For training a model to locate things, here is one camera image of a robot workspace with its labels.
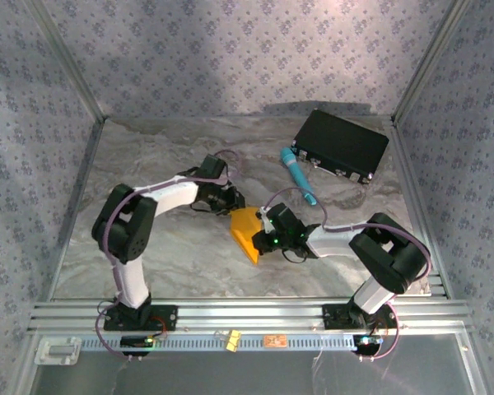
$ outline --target patterned wallpaper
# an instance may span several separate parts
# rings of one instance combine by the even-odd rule
[[[401,129],[494,385],[494,0],[473,3]]]
[[[391,114],[450,0],[47,2],[110,117]],[[319,105],[319,102],[344,105]]]
[[[93,119],[22,2],[0,2],[0,394],[55,270]]]

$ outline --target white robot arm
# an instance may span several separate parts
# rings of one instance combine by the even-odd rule
[[[183,176],[176,175],[174,178],[161,183],[171,184],[171,181],[177,181],[176,184],[167,188],[158,189],[155,192],[144,193],[141,195],[144,198],[153,199],[157,203],[154,217],[172,210],[173,208],[186,206],[196,202],[199,186],[194,182],[179,183],[179,180],[184,178],[185,177]],[[135,189],[140,190],[151,187],[153,186]],[[139,256],[132,261],[127,261],[126,263],[118,261],[117,266],[118,270],[116,272],[120,276],[120,284],[123,287],[121,303],[133,309],[137,309],[150,295],[142,270],[142,256]]]
[[[395,295],[406,292],[429,256],[424,245],[383,213],[374,214],[366,223],[340,228],[305,226],[279,203],[260,209],[259,219],[263,229],[254,235],[253,243],[260,255],[277,249],[292,251],[303,259],[356,254],[371,277],[356,291],[350,305],[364,315],[375,314]],[[383,247],[389,243],[392,247],[386,251]]]
[[[120,184],[113,189],[91,232],[102,251],[106,225],[116,207],[134,191],[150,191],[130,199],[117,213],[110,227],[108,247],[110,254],[116,258],[114,275],[121,292],[120,304],[137,310],[150,299],[141,255],[147,246],[155,217],[179,206],[192,207],[195,202],[206,203],[208,209],[204,211],[217,215],[245,207],[243,196],[230,182],[220,185],[210,181],[218,179],[225,168],[225,161],[209,155],[200,167],[187,170],[163,183],[143,188]]]

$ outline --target blue pen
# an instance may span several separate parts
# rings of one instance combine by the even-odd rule
[[[296,163],[296,156],[291,151],[291,148],[282,148],[280,151],[280,157],[282,158],[282,162],[291,172],[291,176],[295,180],[296,185],[301,188],[307,189],[311,193],[313,192],[310,183],[307,182],[307,178],[302,173],[302,169]],[[302,195],[304,195],[305,200],[311,205],[314,206],[316,204],[316,199],[311,195],[311,193],[307,193],[306,191],[302,191]]]

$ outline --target yellow object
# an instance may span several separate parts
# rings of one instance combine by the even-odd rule
[[[231,235],[254,265],[258,265],[259,251],[253,245],[253,236],[262,229],[257,211],[257,207],[231,211]]]
[[[227,339],[227,345],[225,348],[228,351],[236,352],[238,350],[238,345],[240,344],[241,333],[233,329],[229,333],[229,338]]]

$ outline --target black case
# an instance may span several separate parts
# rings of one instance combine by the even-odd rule
[[[373,178],[389,139],[345,119],[314,110],[293,140],[299,159],[361,184]]]

